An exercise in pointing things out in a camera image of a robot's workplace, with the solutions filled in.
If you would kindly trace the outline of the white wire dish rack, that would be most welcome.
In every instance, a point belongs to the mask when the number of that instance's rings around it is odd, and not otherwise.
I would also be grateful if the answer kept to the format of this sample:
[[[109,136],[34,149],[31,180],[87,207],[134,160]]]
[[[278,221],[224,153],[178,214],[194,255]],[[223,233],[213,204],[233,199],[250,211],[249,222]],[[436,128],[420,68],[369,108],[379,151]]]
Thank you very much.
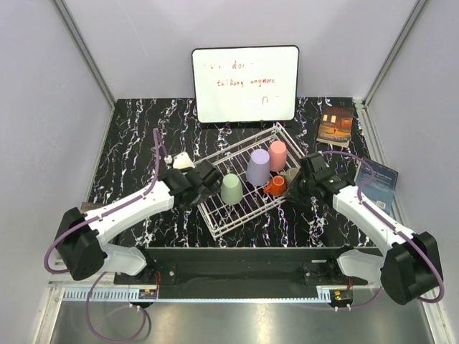
[[[268,159],[266,152],[275,141],[285,144],[285,164],[278,172],[271,171],[269,165],[263,163]],[[236,204],[225,203],[221,193],[217,192],[198,205],[212,238],[218,239],[281,205],[285,200],[284,195],[275,196],[264,190],[276,175],[299,168],[303,156],[304,153],[287,130],[280,123],[276,123],[271,128],[241,139],[197,161],[197,164],[210,162],[223,176],[235,175],[242,188],[240,201]]]

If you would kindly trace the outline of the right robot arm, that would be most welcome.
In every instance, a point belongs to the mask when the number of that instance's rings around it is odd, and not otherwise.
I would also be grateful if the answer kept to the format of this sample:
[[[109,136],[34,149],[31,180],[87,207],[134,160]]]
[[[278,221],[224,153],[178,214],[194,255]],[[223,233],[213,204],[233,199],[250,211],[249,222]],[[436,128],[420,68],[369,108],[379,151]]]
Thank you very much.
[[[325,161],[325,153],[299,159],[299,172],[286,196],[296,206],[315,198],[356,225],[379,250],[379,255],[345,248],[326,265],[326,276],[334,284],[357,277],[379,285],[397,304],[413,300],[437,303],[444,298],[440,254],[433,235],[416,233],[382,211],[364,195],[347,175],[336,173]]]

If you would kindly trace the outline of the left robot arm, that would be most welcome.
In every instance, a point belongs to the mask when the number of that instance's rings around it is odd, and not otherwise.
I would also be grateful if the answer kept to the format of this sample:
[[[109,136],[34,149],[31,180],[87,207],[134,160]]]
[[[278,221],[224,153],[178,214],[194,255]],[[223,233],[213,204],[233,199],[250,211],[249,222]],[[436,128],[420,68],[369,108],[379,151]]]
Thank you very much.
[[[222,173],[204,160],[196,166],[159,171],[152,186],[85,214],[70,209],[57,232],[57,252],[74,281],[114,272],[146,284],[155,274],[151,258],[139,248],[113,244],[112,239],[155,214],[203,203],[219,193],[222,180]]]

